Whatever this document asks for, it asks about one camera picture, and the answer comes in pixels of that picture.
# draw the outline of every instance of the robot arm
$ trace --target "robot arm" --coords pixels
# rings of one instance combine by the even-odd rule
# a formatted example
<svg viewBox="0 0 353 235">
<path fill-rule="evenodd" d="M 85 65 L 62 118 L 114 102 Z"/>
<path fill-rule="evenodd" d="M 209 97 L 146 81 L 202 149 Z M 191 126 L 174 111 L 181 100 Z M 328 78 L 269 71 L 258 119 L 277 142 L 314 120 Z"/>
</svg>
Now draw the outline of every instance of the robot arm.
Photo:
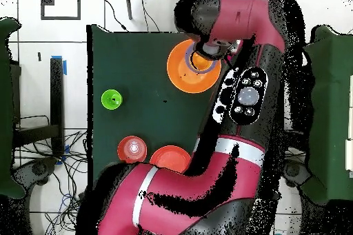
<svg viewBox="0 0 353 235">
<path fill-rule="evenodd" d="M 174 12 L 177 29 L 206 59 L 223 58 L 238 40 L 254 38 L 254 45 L 246 63 L 231 67 L 219 82 L 187 172 L 119 165 L 97 235 L 140 235 L 142 229 L 156 235 L 241 235 L 251 212 L 286 47 L 281 2 L 181 0 Z"/>
</svg>

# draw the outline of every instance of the floor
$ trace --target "floor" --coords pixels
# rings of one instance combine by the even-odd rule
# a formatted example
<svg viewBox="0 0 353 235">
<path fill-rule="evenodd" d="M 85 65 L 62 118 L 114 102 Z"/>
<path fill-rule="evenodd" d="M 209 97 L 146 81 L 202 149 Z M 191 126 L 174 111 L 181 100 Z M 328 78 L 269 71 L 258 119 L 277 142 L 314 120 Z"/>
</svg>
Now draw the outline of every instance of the floor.
<svg viewBox="0 0 353 235">
<path fill-rule="evenodd" d="M 157 31 L 147 17 L 146 26 L 141 0 L 131 0 L 133 20 L 128 19 L 125 0 L 107 0 L 115 10 L 116 18 L 129 31 Z M 145 9 L 154 19 L 160 31 L 176 32 L 173 9 L 178 0 L 143 0 Z M 352 0 L 297 0 L 302 8 L 306 24 L 306 40 L 310 40 L 311 29 L 318 24 L 331 25 L 337 32 L 348 33 L 353 29 Z M 46 17 L 76 17 L 77 0 L 54 0 L 53 6 L 45 6 Z M 50 115 L 50 57 L 62 56 L 67 63 L 64 75 L 65 135 L 70 145 L 76 134 L 83 137 L 70 148 L 85 154 L 83 142 L 87 130 L 87 24 L 97 24 L 109 31 L 122 31 L 116 22 L 111 7 L 104 0 L 81 0 L 80 20 L 41 20 L 41 0 L 0 0 L 0 17 L 13 17 L 22 25 L 9 38 L 12 58 L 19 61 L 21 75 L 21 116 Z M 21 120 L 21 127 L 45 125 L 44 117 Z M 16 165 L 29 161 L 33 154 L 30 146 L 17 152 Z M 66 162 L 73 166 L 75 160 Z M 75 174 L 77 194 L 87 183 L 87 163 L 79 164 Z M 61 189 L 69 192 L 68 173 L 64 166 L 57 165 L 55 174 Z M 301 221 L 300 196 L 296 189 L 288 187 L 284 180 L 280 185 L 281 200 L 277 208 L 272 234 L 297 235 Z M 51 176 L 43 186 L 36 186 L 30 203 L 30 218 L 34 235 L 44 235 L 50 222 L 62 212 L 63 195 L 58 180 Z M 64 232 L 62 235 L 74 235 Z"/>
</svg>

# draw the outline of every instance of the round button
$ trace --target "round button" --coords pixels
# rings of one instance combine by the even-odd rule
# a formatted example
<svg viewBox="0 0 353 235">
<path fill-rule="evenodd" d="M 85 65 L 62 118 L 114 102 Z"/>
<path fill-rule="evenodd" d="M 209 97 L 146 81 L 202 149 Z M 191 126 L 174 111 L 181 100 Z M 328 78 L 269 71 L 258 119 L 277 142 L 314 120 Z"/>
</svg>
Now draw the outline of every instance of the round button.
<svg viewBox="0 0 353 235">
<path fill-rule="evenodd" d="M 243 85 L 249 85 L 250 84 L 250 79 L 244 79 L 242 80 Z"/>
<path fill-rule="evenodd" d="M 245 110 L 245 115 L 247 116 L 253 116 L 254 115 L 254 110 L 252 108 L 247 108 Z"/>
<path fill-rule="evenodd" d="M 258 73 L 258 72 L 251 72 L 251 77 L 252 77 L 252 78 L 257 78 L 257 77 L 259 77 L 259 73 Z"/>
<path fill-rule="evenodd" d="M 239 112 L 242 112 L 243 111 L 243 108 L 241 106 L 237 106 L 235 109 L 234 109 L 234 112 L 236 113 L 239 113 Z"/>
<path fill-rule="evenodd" d="M 259 93 L 252 87 L 245 87 L 240 90 L 238 101 L 242 105 L 254 105 L 259 101 Z"/>
<path fill-rule="evenodd" d="M 260 80 L 256 80 L 256 81 L 254 82 L 254 86 L 255 86 L 256 88 L 260 88 L 260 87 L 262 86 L 262 82 L 261 82 Z"/>
</svg>

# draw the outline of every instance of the green bowl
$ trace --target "green bowl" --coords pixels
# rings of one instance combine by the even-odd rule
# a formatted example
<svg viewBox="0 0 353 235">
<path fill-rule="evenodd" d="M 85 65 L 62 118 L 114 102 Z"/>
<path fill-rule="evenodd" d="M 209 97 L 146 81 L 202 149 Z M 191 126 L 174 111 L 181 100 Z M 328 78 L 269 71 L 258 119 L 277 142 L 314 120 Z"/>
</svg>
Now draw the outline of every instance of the green bowl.
<svg viewBox="0 0 353 235">
<path fill-rule="evenodd" d="M 107 90 L 102 94 L 101 101 L 107 110 L 115 110 L 123 103 L 123 97 L 116 90 Z"/>
</svg>

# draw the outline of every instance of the orange bowl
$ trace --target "orange bowl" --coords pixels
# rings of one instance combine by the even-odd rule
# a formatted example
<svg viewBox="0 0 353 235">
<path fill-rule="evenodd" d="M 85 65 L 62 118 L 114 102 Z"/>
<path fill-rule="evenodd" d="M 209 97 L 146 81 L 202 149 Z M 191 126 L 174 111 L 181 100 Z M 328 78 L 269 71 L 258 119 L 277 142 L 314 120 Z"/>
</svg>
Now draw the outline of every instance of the orange bowl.
<svg viewBox="0 0 353 235">
<path fill-rule="evenodd" d="M 213 70 L 205 74 L 191 71 L 185 62 L 185 53 L 194 42 L 191 39 L 176 45 L 169 54 L 167 73 L 175 87 L 187 93 L 201 93 L 211 88 L 221 73 L 221 61 L 217 61 Z M 200 70 L 206 70 L 212 62 L 193 55 L 193 63 Z"/>
<path fill-rule="evenodd" d="M 150 164 L 183 173 L 187 170 L 190 155 L 182 148 L 169 145 L 159 148 L 151 157 Z"/>
</svg>

